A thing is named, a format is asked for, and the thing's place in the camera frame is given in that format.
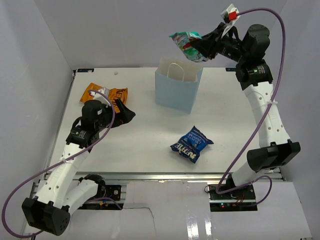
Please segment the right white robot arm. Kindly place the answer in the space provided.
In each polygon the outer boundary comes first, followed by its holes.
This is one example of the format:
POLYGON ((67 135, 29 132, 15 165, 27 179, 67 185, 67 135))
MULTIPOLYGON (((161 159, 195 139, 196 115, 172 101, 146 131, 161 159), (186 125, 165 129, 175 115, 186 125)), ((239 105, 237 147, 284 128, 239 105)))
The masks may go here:
POLYGON ((244 38, 239 39, 237 28, 223 35, 224 24, 200 39, 191 47, 204 57, 213 59, 220 54, 235 61, 235 75, 247 97, 257 124, 259 148, 249 150, 246 162, 231 173, 224 186, 226 195, 236 200, 244 193, 244 185, 253 182, 263 171, 289 163, 301 150, 285 130, 275 101, 276 86, 269 66, 264 60, 270 45, 270 31, 261 24, 251 25, 244 38))

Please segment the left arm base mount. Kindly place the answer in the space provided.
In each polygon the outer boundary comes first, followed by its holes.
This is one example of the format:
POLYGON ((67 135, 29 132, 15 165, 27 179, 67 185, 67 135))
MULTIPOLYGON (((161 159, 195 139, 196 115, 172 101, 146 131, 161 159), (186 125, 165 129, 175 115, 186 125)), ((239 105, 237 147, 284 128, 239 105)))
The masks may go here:
POLYGON ((121 210, 123 204, 119 203, 121 200, 122 186, 121 185, 106 185, 101 188, 100 193, 97 195, 97 198, 104 198, 99 202, 99 210, 121 210))

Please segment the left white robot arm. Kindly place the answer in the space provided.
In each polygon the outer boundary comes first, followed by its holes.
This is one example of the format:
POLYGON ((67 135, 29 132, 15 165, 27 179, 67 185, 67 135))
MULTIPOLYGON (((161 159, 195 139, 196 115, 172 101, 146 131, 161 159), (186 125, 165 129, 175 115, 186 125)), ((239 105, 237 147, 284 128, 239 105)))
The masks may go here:
POLYGON ((99 200, 106 194, 106 183, 98 174, 88 174, 79 179, 73 190, 69 187, 79 167, 89 156, 88 148, 102 139, 100 132, 129 123, 135 112, 118 98, 119 112, 99 100, 88 100, 81 109, 81 116, 72 124, 60 157, 62 163, 53 168, 45 184, 33 198, 26 198, 22 210, 28 224, 41 231, 60 236, 67 229, 71 215, 86 201, 99 200))

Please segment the blue Kettle chips bag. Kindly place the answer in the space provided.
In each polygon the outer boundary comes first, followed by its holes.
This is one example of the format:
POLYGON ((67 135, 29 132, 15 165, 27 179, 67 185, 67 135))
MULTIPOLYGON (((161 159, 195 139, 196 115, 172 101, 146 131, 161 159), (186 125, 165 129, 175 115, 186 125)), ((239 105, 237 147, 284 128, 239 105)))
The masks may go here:
POLYGON ((201 151, 207 145, 213 144, 212 140, 208 139, 197 127, 193 126, 188 133, 172 144, 170 148, 173 152, 195 164, 200 157, 201 151))

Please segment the orange Kettle chips bag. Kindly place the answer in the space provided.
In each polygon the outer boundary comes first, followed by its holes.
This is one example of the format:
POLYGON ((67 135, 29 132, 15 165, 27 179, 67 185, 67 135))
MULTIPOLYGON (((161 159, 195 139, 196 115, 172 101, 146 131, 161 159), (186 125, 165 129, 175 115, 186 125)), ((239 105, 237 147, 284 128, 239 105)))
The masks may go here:
POLYGON ((104 86, 97 85, 95 83, 90 83, 87 86, 79 100, 80 103, 85 103, 86 101, 102 97, 99 94, 97 95, 97 97, 95 97, 96 93, 91 92, 89 90, 96 90, 103 93, 109 98, 110 101, 112 101, 114 105, 116 105, 116 99, 120 99, 124 104, 127 103, 128 88, 107 88, 104 86))

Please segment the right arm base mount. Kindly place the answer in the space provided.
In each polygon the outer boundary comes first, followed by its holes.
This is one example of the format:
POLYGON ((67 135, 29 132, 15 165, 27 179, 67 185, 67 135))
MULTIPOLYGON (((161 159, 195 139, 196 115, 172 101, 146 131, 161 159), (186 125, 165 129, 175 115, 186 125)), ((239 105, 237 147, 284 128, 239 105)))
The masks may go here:
POLYGON ((256 195, 252 185, 224 194, 216 193, 216 186, 204 187, 209 196, 210 211, 213 212, 248 212, 257 211, 256 195))

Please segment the teal candy bag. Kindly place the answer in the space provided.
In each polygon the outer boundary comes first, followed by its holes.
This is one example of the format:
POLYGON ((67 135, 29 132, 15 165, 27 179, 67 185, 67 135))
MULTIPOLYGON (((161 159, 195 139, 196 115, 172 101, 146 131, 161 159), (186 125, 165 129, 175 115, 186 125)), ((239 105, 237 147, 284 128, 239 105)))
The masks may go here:
POLYGON ((207 62, 209 59, 204 57, 198 50, 191 46, 191 42, 200 40, 202 37, 195 31, 176 32, 169 36, 175 45, 182 51, 184 56, 195 63, 207 62))

